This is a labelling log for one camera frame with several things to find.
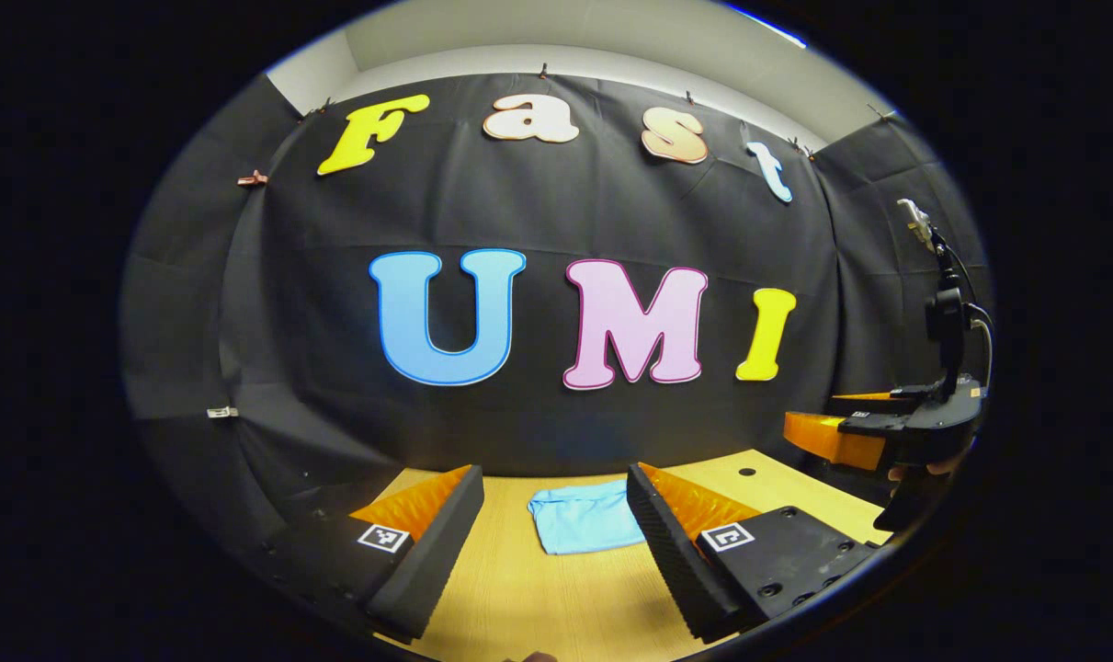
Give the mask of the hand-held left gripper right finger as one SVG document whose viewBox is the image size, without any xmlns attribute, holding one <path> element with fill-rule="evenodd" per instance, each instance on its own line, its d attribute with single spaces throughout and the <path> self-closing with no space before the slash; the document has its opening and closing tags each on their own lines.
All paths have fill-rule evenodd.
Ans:
<svg viewBox="0 0 1113 662">
<path fill-rule="evenodd" d="M 626 490 L 679 613 L 703 644 L 799 607 L 877 550 L 801 508 L 749 508 L 646 462 L 629 466 Z"/>
</svg>

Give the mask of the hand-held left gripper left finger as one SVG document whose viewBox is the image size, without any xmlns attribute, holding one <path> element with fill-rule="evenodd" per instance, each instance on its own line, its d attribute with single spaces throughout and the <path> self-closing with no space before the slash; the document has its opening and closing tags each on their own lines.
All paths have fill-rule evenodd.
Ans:
<svg viewBox="0 0 1113 662">
<path fill-rule="evenodd" d="M 262 546 L 262 575 L 348 633 L 425 635 L 483 506 L 477 464 L 343 514 L 289 525 Z"/>
</svg>

